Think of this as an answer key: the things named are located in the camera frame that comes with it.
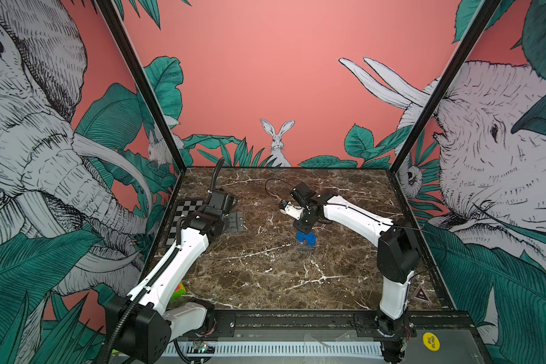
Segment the long blue lego brick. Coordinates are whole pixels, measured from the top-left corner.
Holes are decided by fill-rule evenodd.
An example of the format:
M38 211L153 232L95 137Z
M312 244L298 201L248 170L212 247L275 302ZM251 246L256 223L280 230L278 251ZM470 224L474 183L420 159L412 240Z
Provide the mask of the long blue lego brick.
M306 244L308 247L315 247L317 237L312 232L305 234L301 231L298 231L296 233L296 240L302 244Z

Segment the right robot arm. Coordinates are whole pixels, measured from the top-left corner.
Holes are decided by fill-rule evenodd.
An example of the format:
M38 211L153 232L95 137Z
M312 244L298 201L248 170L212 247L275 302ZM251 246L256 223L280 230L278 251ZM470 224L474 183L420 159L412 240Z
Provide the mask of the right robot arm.
M421 259L412 225L368 212L330 190L317 193L305 183L295 186L291 197L294 201L281 201L279 209L294 219L293 226L301 233L309 234L315 223L323 219L342 224L377 248L376 265L383 284L376 327L386 338L407 338L404 315L408 292Z

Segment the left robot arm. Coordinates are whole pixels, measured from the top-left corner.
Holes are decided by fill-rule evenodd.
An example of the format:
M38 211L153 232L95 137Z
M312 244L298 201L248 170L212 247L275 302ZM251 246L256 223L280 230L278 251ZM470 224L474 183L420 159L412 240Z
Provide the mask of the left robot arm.
M191 266L219 237L228 214L192 212L176 225L175 242L156 267L126 296L114 296L105 306L106 339L96 362L109 363L115 351L127 362L155 363L169 344L192 335L204 338L219 328L213 304L197 300L168 307Z

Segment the checkerboard calibration board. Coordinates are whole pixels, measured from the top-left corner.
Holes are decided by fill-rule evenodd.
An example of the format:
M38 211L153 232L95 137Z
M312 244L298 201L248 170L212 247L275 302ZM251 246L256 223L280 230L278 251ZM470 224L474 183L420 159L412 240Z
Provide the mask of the checkerboard calibration board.
M167 247L171 246L175 242L177 223L180 220L184 220L187 215L189 215L191 212L196 211L203 204L204 204L204 200L200 198L185 198L185 199L177 200L174 220L170 225L170 229L168 231L168 238L165 244Z

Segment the small green circuit board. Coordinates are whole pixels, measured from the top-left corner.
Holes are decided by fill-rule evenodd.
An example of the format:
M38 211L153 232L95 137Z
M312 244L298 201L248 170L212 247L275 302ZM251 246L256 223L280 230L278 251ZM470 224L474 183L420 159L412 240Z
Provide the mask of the small green circuit board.
M192 344L191 353L195 355L209 355L215 353L215 346L205 342L195 342Z

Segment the warning triangle sticker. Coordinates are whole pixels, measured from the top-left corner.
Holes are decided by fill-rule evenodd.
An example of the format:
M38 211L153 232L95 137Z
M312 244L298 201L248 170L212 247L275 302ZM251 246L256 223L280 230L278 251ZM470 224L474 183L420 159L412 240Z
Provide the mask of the warning triangle sticker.
M426 294L426 291L422 287L419 287L419 288L417 288L415 290L415 292L413 294L413 299L417 300L417 301L420 301L420 302L423 302L423 303L431 303L432 302L432 300L429 298L428 294Z

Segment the yellow round sticker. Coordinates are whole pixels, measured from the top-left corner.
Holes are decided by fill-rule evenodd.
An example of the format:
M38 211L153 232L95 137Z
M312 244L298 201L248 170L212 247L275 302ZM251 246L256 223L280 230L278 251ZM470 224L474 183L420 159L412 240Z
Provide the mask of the yellow round sticker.
M432 332L426 332L423 334L423 344L428 350L433 352L439 351L441 348L441 342Z

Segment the black front frame rail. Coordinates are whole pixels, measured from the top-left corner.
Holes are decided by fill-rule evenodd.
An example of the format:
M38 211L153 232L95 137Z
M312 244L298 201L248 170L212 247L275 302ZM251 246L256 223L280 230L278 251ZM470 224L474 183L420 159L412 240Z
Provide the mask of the black front frame rail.
M405 311L392 319L378 310L217 309L214 338L232 338L242 330L355 330L360 338L393 341L414 338L419 330L467 330L476 327L463 311Z

